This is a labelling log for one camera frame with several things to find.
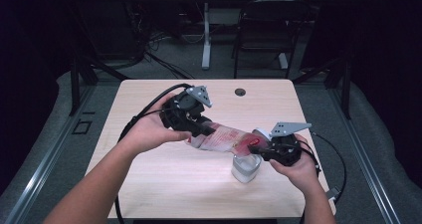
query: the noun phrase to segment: hand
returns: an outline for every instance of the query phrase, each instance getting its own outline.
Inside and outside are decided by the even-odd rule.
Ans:
[[[295,133],[297,140],[307,142],[307,140],[299,134]],[[301,143],[301,147],[308,149],[308,147]],[[271,165],[276,169],[277,172],[289,177],[291,182],[297,187],[303,194],[307,194],[320,187],[317,179],[316,166],[311,157],[302,152],[301,159],[299,159],[293,166],[284,166],[275,160],[270,160]]]
[[[156,148],[168,141],[180,141],[191,136],[189,131],[175,131],[164,127],[159,111],[174,94],[167,94],[160,99],[148,112],[130,129],[121,142],[127,143],[134,155]]]

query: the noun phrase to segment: dark floor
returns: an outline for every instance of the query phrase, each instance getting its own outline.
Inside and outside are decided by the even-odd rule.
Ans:
[[[233,60],[230,36],[213,35],[211,68],[201,69],[202,41],[187,43],[174,39],[163,39],[159,49],[153,52],[157,57],[176,64],[195,79],[231,79]],[[306,37],[300,43],[292,64],[291,79],[301,74],[299,63],[306,46]],[[147,59],[135,66],[120,69],[134,79],[174,79],[174,76],[155,62]],[[82,82],[83,102],[75,117],[68,117],[71,109],[70,75],[58,79],[61,90],[55,108],[42,133],[19,173],[0,198],[2,211],[0,222],[40,223],[51,208],[84,175],[91,154],[101,134],[106,116],[118,89],[118,81],[103,71],[97,71],[100,82],[96,87],[87,87]],[[296,90],[305,117],[313,124],[312,130],[330,140],[344,157],[347,167],[347,184],[341,199],[336,204],[338,223],[418,223],[422,219],[422,193],[410,182],[395,160],[391,138],[360,90],[352,86],[350,114],[347,120],[338,109],[338,91],[327,90],[322,81],[325,74],[319,74]],[[85,135],[72,134],[78,122],[90,120],[90,130]],[[343,183],[341,162],[333,149],[323,140],[315,137],[314,142],[330,187]],[[28,185],[37,175],[37,168],[51,154],[54,165],[45,170],[45,182],[39,188]],[[32,196],[22,195],[25,188],[35,190]],[[269,220],[250,223],[274,223]],[[299,219],[280,219],[278,223],[298,223]],[[153,223],[148,220],[134,223]],[[211,220],[201,223],[213,223]]]

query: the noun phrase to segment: light wood tabletop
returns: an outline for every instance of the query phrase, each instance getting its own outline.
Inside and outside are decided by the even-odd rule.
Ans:
[[[130,121],[166,89],[181,83],[206,86],[211,109],[202,114],[243,131],[271,131],[278,121],[306,122],[295,88],[288,80],[137,80],[124,81],[116,94],[98,141],[89,172],[115,146]],[[239,97],[236,89],[244,89]],[[298,132],[315,152],[308,129]],[[140,154],[119,192],[122,216],[157,219],[300,217],[305,200],[289,179],[263,161],[249,183],[231,173],[233,154],[167,142]],[[328,186],[323,173],[319,181]],[[330,202],[335,213],[335,206]],[[115,218],[114,208],[109,218]]]

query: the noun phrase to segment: gray mat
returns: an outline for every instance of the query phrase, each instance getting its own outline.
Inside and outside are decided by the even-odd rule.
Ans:
[[[221,43],[212,48],[211,69],[202,71],[202,44],[184,44],[180,41],[162,42],[155,52],[161,59],[183,67],[196,79],[231,79],[233,61],[230,59],[231,45]],[[174,79],[171,73],[156,63],[144,60],[136,66],[120,70],[127,76],[137,79]],[[50,177],[32,205],[26,223],[40,223],[51,208],[85,174],[91,155],[100,136],[106,116],[111,106],[118,83],[110,75],[98,71],[101,83],[95,87],[94,94],[85,106],[81,121],[91,121],[87,134],[71,134],[66,139],[66,147]],[[298,68],[293,68],[293,77],[298,76]],[[338,201],[336,220],[338,223],[384,223],[371,189],[368,186],[356,157],[352,143],[335,111],[337,104],[320,84],[320,77],[313,79],[313,85],[296,86],[297,93],[312,130],[329,139],[342,153],[348,171],[345,191]],[[41,162],[46,150],[58,136],[60,128],[67,120],[71,110],[70,77],[65,74],[59,79],[61,93],[48,122],[35,143],[33,150],[16,175],[12,184],[0,198],[2,211],[0,223],[4,223],[10,210],[25,189],[32,174]],[[402,223],[418,223],[422,220],[421,190],[409,181],[394,157],[394,144],[382,121],[373,111],[364,95],[352,87],[350,97],[352,122],[361,138],[385,190],[390,197]],[[340,187],[342,167],[335,152],[323,141],[314,137],[322,169],[330,187]],[[298,223],[298,219],[283,219],[279,223]]]

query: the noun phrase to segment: chair leg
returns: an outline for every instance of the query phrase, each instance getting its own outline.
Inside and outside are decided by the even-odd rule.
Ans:
[[[233,72],[233,78],[237,79],[237,68],[238,68],[238,61],[239,61],[239,48],[236,46],[235,50],[235,68],[234,68],[234,72]]]
[[[295,54],[295,51],[291,51],[290,57],[289,57],[289,63],[288,63],[288,69],[286,70],[285,79],[289,78],[290,69],[292,67],[292,61],[293,61],[293,55]]]

